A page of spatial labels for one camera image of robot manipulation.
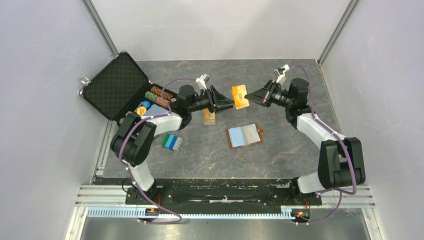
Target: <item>gray floor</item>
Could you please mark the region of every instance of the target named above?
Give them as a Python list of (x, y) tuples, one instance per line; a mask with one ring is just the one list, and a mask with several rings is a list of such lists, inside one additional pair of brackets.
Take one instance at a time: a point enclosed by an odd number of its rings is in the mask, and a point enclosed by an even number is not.
[[(274, 77), (274, 69), (291, 63), (305, 66), (318, 116), (338, 130), (324, 80), (313, 59), (144, 61), (139, 65), (151, 81), (162, 86), (176, 78), (197, 78), (204, 73), (209, 74), (208, 84), (232, 99), (232, 86), (245, 84), (248, 93), (256, 91)], [(299, 68), (291, 69), (286, 76), (283, 88), (288, 88), (293, 78), (305, 78)], [(178, 92), (182, 84), (176, 82), (169, 88)], [(249, 107), (217, 114), (214, 126), (203, 125), (202, 111), (194, 112), (192, 116), (188, 127), (172, 133), (184, 141), (179, 152), (161, 147), (164, 134), (153, 142), (147, 158), (153, 177), (287, 179), (317, 170), (319, 149), (287, 123), (283, 107), (272, 105), (265, 108), (250, 103)], [(253, 123), (258, 123), (263, 129), (263, 143), (230, 149), (225, 130)], [(103, 177), (127, 176), (124, 167), (110, 151)]]
[[(331, 210), (313, 209), (312, 219)], [(130, 218), (93, 218), (85, 221), (83, 240), (369, 240), (361, 209), (340, 209), (331, 219), (295, 226), (277, 219), (191, 219), (189, 224), (143, 225)]]

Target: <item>blue disc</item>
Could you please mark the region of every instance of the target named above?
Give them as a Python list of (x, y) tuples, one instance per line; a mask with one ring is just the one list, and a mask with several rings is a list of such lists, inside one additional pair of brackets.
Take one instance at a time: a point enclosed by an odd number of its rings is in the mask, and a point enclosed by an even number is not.
[(150, 102), (149, 101), (142, 101), (141, 105), (143, 105), (143, 107), (145, 107), (146, 109), (150, 108)]

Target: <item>white wall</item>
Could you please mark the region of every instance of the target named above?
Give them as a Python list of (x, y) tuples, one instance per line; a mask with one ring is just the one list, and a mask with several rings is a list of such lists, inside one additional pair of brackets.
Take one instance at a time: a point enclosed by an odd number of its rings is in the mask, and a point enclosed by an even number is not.
[(78, 96), (110, 52), (80, 0), (0, 3), (0, 239), (64, 239), (106, 120)]
[(317, 59), (349, 0), (93, 0), (136, 61)]
[(424, 1), (361, 1), (323, 65), (388, 239), (422, 239)]

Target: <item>robotic arm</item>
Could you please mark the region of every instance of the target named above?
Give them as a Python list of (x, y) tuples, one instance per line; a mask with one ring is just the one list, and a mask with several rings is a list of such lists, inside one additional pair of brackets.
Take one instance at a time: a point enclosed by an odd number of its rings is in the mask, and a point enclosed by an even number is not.
[(289, 69), (288, 65), (276, 69), (274, 71), (276, 80), (269, 80), (263, 88), (247, 94), (245, 98), (266, 108), (271, 104), (284, 107), (286, 120), (295, 129), (307, 135), (320, 149), (317, 171), (292, 179), (290, 187), (294, 194), (301, 195), (352, 186), (349, 165), (339, 160), (339, 156), (345, 158), (346, 155), (339, 141), (334, 137), (335, 134), (347, 147), (356, 184), (363, 184), (365, 167), (361, 142), (356, 137), (346, 137), (337, 133), (312, 112), (308, 105), (309, 83), (306, 80), (295, 78), (291, 81), (288, 90), (281, 89), (280, 81), (286, 80), (285, 73)]
[[(197, 78), (200, 94), (191, 85), (179, 89), (176, 101), (171, 103), (172, 113), (164, 117), (153, 117), (143, 122), (129, 138), (123, 150), (123, 160), (128, 164), (130, 173), (143, 191), (148, 191), (155, 183), (145, 161), (155, 136), (169, 131), (184, 129), (192, 120), (192, 112), (208, 109), (211, 113), (220, 113), (231, 109), (234, 102), (220, 94), (213, 85), (206, 87), (209, 76)], [(110, 143), (110, 149), (119, 156), (124, 139), (130, 130), (147, 116), (129, 113)]]

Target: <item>gray marble tabletop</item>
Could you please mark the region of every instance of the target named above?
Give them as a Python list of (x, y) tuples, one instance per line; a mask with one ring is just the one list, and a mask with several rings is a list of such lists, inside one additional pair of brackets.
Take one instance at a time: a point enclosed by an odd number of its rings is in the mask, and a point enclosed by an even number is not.
[[(247, 92), (264, 86), (274, 77), (274, 69), (285, 64), (301, 64), (309, 74), (313, 106), (318, 116), (338, 130), (324, 80), (313, 59), (254, 59), (254, 60), (190, 60), (138, 62), (149, 79), (164, 86), (182, 77), (197, 78), (210, 75), (209, 82), (220, 93), (232, 99), (232, 86), (246, 85)], [(286, 74), (282, 85), (288, 88), (293, 78), (305, 78), (298, 67)], [(178, 92), (183, 84), (176, 82), (169, 89)], [(230, 149), (226, 129), (257, 123), (263, 129), (263, 142)], [(283, 107), (269, 108), (250, 103), (216, 115), (216, 125), (203, 125), (203, 111), (194, 112), (185, 129), (170, 132), (183, 139), (180, 151), (162, 147), (165, 134), (156, 137), (147, 163), (155, 178), (294, 178), (317, 170), (319, 149), (303, 133), (294, 129), (285, 118)], [(109, 151), (104, 169), (105, 178), (124, 178), (128, 174), (117, 157)]]

